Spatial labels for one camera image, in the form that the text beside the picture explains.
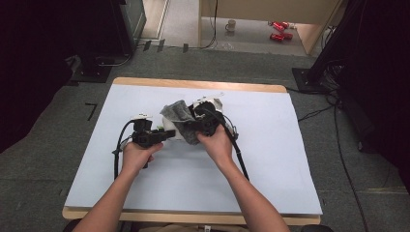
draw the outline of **black cord on floor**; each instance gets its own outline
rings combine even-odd
[[[336,127],[336,137],[337,137],[338,154],[339,154],[339,156],[340,156],[341,164],[343,165],[343,169],[344,169],[344,172],[345,172],[345,174],[346,174],[347,180],[349,181],[350,188],[352,189],[353,194],[354,194],[354,196],[355,196],[356,203],[357,203],[357,205],[358,205],[358,208],[359,208],[359,211],[360,211],[360,215],[361,215],[361,217],[362,217],[363,225],[364,225],[364,227],[365,227],[365,231],[368,232],[367,222],[366,222],[366,218],[365,218],[365,213],[364,213],[363,208],[362,208],[362,204],[360,203],[359,196],[358,196],[358,194],[357,194],[357,192],[356,192],[356,189],[355,189],[355,187],[354,187],[354,185],[353,185],[353,182],[352,182],[352,178],[350,177],[350,174],[349,174],[349,172],[348,172],[348,170],[347,170],[346,163],[345,163],[344,157],[343,157],[343,153],[341,152],[340,137],[339,137],[338,125],[337,125],[337,105],[338,105],[338,103],[339,103],[339,101],[338,101],[337,104],[334,106],[334,108],[335,108],[334,118],[335,118],[335,127]]]
[[[313,112],[310,112],[309,114],[305,115],[305,116],[302,117],[301,119],[298,119],[298,123],[299,123],[299,122],[302,122],[302,121],[304,121],[304,120],[306,120],[306,119],[308,119],[308,118],[314,117],[314,116],[320,114],[321,112],[324,112],[324,111],[326,111],[326,110],[328,110],[328,109],[330,109],[330,108],[332,108],[332,107],[333,107],[333,106],[330,105],[330,106],[328,106],[328,107],[326,107],[326,108],[323,108],[323,109],[319,109],[319,110],[315,110],[315,111],[313,111]]]

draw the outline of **wrist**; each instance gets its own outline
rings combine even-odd
[[[217,162],[217,167],[220,170],[220,172],[222,172],[223,175],[225,175],[225,173],[229,173],[238,168],[232,159]]]
[[[128,179],[128,180],[132,180],[135,179],[135,177],[138,175],[139,171],[129,171],[129,170],[121,170],[120,174],[118,175],[118,177],[121,176],[121,178],[124,179]]]

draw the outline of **white board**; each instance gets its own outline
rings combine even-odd
[[[224,93],[224,114],[237,127],[250,182],[281,214],[321,215],[304,143],[288,94],[207,89],[111,86],[65,206],[93,207],[113,181],[118,136],[131,116],[153,115],[184,100]],[[132,134],[129,126],[124,137]],[[132,184],[124,209],[240,213],[230,186],[202,145],[165,141],[155,160]]]

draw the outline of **black stand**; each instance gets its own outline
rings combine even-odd
[[[328,93],[329,90],[323,87],[320,81],[308,81],[308,72],[309,69],[292,68],[299,91],[303,93]]]
[[[105,65],[114,64],[114,60],[104,60]],[[94,57],[81,58],[81,64],[75,70],[71,82],[106,83],[111,66],[99,66]]]

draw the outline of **black equipment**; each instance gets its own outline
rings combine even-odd
[[[190,105],[189,110],[196,121],[186,122],[185,126],[195,131],[201,131],[207,136],[212,136],[220,122],[225,122],[223,115],[216,111],[215,106],[208,101],[201,103],[196,108]]]
[[[215,106],[209,102],[204,101],[201,102],[199,105],[194,107],[194,105],[190,105],[188,107],[192,117],[196,120],[195,122],[186,122],[185,127],[189,127],[193,130],[200,131],[207,136],[214,135],[217,127],[221,124],[225,129],[226,135],[228,136],[229,140],[232,143],[232,146],[235,149],[236,157],[238,158],[238,162],[241,165],[242,172],[244,176],[249,180],[247,168],[245,167],[244,160],[242,159],[242,153],[239,149],[236,140],[238,139],[238,133],[236,132],[236,127],[234,127],[231,123],[231,129],[226,125],[224,120],[225,116],[216,110]]]
[[[137,119],[133,123],[132,142],[143,148],[149,148],[154,144],[161,143],[167,138],[175,136],[175,130],[163,128],[151,130],[153,122],[146,119]]]
[[[116,179],[118,176],[119,155],[123,151],[125,143],[130,138],[132,138],[132,142],[138,144],[139,146],[143,148],[149,148],[154,144],[161,143],[162,141],[165,141],[167,138],[175,136],[175,130],[164,130],[164,129],[151,130],[151,126],[153,122],[150,120],[147,120],[145,116],[139,119],[133,119],[133,120],[128,121],[124,125],[123,130],[121,130],[121,134],[117,142],[117,147],[112,152],[112,154],[114,154],[115,156],[114,157],[114,179]],[[126,130],[127,126],[131,123],[133,123],[134,132],[132,133],[132,135],[122,140],[124,131]],[[148,162],[145,163],[144,165],[144,168],[147,168],[147,167],[148,167]]]

